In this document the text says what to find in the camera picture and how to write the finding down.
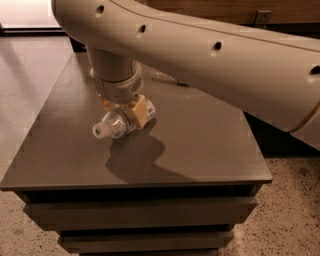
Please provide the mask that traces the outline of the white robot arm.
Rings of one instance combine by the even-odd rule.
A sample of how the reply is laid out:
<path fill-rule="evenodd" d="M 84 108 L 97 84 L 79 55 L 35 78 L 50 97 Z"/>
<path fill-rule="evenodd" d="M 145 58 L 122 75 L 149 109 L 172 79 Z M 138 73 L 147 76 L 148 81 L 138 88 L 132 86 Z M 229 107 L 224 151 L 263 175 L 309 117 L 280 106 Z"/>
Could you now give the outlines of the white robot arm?
<path fill-rule="evenodd" d="M 135 0 L 51 0 L 86 46 L 99 94 L 127 104 L 142 65 L 158 69 L 320 150 L 316 39 L 163 12 Z"/>

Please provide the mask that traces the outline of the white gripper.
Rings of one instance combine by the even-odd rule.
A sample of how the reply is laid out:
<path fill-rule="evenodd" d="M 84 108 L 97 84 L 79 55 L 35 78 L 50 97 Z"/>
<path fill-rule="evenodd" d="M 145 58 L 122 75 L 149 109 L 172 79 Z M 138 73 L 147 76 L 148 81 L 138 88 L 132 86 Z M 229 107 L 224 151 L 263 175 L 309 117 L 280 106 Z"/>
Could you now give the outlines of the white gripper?
<path fill-rule="evenodd" d="M 142 67 L 132 61 L 127 68 L 110 67 L 101 74 L 94 68 L 90 70 L 99 100 L 106 111 L 115 108 L 115 104 L 128 104 L 128 113 L 136 128 L 142 130 L 147 123 L 147 102 L 143 89 Z"/>

